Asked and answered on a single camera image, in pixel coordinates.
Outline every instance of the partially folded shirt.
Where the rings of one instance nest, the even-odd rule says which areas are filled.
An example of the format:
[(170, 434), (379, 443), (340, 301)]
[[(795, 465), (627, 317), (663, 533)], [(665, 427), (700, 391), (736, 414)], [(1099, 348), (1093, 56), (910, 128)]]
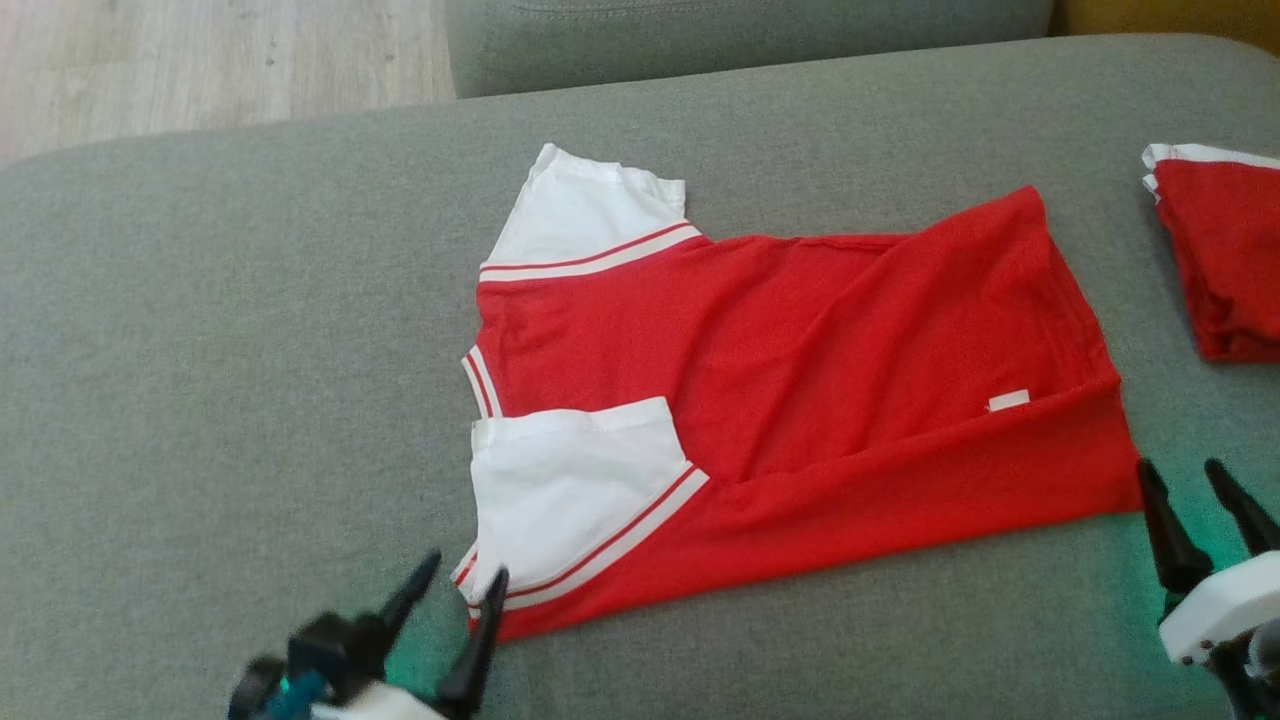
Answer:
[(1280, 361), (1280, 160), (1160, 143), (1142, 159), (1201, 355)]

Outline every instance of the light wood floor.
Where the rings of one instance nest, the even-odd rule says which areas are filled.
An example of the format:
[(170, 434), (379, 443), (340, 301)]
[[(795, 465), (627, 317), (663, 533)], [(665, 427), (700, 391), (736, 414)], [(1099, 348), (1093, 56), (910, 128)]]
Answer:
[(443, 0), (0, 0), (0, 164), (451, 100)]

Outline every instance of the red fabric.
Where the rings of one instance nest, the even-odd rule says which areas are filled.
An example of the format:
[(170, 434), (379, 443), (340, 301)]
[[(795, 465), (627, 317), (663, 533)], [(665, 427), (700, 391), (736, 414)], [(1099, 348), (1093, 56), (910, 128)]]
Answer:
[(710, 475), (504, 638), (1139, 507), (1120, 377), (1032, 188), (916, 234), (695, 238), (477, 300), (506, 415), (660, 395)]
[(1155, 173), (1201, 355), (1280, 361), (1280, 170), (1161, 160)]

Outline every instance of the gray couch cushion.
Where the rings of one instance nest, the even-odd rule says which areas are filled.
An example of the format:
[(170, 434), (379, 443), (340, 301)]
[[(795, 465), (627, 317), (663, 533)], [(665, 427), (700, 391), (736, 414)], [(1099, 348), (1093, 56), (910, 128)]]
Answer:
[[(488, 99), (58, 152), (0, 170), (0, 705), (216, 717), (238, 667), (474, 532), (458, 365), (539, 143), (687, 178), (713, 237), (905, 231), (1025, 183), (1097, 310), (1138, 445), (1280, 510), (1280, 368), (1208, 366), (1147, 142), (1280, 154), (1280, 63), (1056, 38)], [(502, 650), (488, 717), (1206, 717), (1137, 516), (713, 593)], [(392, 662), (463, 637), (438, 587)]]
[(1051, 0), (449, 0), (460, 97), (1042, 37)]

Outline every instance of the white tag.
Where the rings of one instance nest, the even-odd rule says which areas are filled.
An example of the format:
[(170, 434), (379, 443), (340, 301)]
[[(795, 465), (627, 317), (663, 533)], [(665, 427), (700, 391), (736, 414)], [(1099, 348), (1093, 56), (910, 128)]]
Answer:
[(987, 411), (996, 413), (997, 410), (1009, 410), (1010, 407), (1018, 407), (1019, 405), (1027, 405), (1032, 401), (1032, 393), (1025, 389), (1015, 389), (1014, 392), (1006, 392), (1005, 395), (997, 395), (987, 401)]

